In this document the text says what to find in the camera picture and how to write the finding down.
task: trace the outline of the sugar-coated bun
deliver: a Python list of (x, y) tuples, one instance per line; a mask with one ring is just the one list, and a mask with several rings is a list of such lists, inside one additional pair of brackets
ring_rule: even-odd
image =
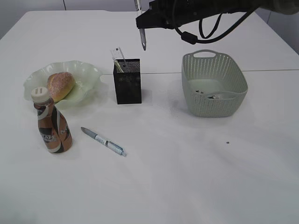
[(54, 102), (58, 102), (66, 97), (75, 85), (75, 79), (69, 72), (60, 72), (48, 78), (47, 89)]

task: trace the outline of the glass plate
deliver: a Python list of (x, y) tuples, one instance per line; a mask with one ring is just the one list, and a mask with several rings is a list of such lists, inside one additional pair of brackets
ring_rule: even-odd
[(64, 99), (56, 103), (58, 108), (70, 107), (82, 101), (88, 96), (89, 91), (92, 90), (96, 84), (100, 83), (99, 77), (102, 75), (98, 68), (85, 62), (69, 61), (52, 63), (32, 73), (26, 79), (24, 82), (24, 98), (32, 101), (30, 93), (34, 88), (39, 86), (47, 87), (48, 77), (63, 71), (70, 72), (76, 84)]

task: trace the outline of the bottle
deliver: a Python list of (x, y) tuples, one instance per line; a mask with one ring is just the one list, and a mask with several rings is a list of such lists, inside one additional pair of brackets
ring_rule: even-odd
[(50, 153), (62, 153), (71, 147), (71, 132), (64, 116), (54, 106), (45, 87), (32, 90), (31, 97), (37, 109), (38, 129)]

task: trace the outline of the gray basket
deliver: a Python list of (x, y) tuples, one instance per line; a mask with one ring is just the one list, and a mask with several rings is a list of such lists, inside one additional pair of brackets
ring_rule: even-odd
[[(200, 52), (214, 57), (194, 57)], [(189, 110), (199, 117), (228, 117), (241, 105), (248, 90), (236, 62), (227, 54), (200, 50), (183, 57), (182, 83)]]

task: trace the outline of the bottle cap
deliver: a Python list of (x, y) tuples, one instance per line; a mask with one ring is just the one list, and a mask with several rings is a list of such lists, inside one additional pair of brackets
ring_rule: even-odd
[(31, 91), (31, 97), (35, 103), (43, 103), (50, 99), (50, 94), (47, 88), (37, 87)]

